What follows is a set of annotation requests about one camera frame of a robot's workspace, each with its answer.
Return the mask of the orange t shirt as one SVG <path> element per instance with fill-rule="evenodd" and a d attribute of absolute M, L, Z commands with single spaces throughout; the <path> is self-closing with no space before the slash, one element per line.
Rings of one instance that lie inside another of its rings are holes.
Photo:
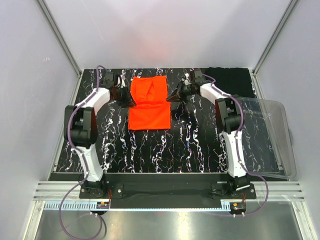
<path fill-rule="evenodd" d="M 164 75 L 134 77 L 130 93 L 136 106 L 128 111 L 128 129 L 168 130 L 171 128 L 171 104 Z"/>

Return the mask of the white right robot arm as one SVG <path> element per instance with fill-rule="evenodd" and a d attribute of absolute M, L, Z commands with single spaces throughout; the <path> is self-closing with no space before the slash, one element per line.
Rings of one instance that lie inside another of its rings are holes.
<path fill-rule="evenodd" d="M 250 187 L 242 144 L 244 112 L 239 96 L 224 92 L 215 85 L 215 81 L 200 69 L 193 69 L 182 77 L 166 100 L 185 103 L 188 96 L 199 95 L 214 104 L 215 124 L 223 135 L 228 157 L 228 179 L 221 195 L 228 194 L 236 199 Z"/>

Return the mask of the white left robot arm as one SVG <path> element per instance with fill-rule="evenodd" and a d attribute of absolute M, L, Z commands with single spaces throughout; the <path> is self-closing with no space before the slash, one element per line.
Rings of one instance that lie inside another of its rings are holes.
<path fill-rule="evenodd" d="M 122 77 L 113 72 L 102 75 L 84 100 L 76 105 L 68 105 L 64 110 L 64 139 L 77 154 L 84 171 L 83 180 L 78 184 L 83 193 L 97 198 L 111 193 L 96 150 L 96 117 L 99 110 L 110 101 L 116 101 L 121 108 L 137 105 Z"/>

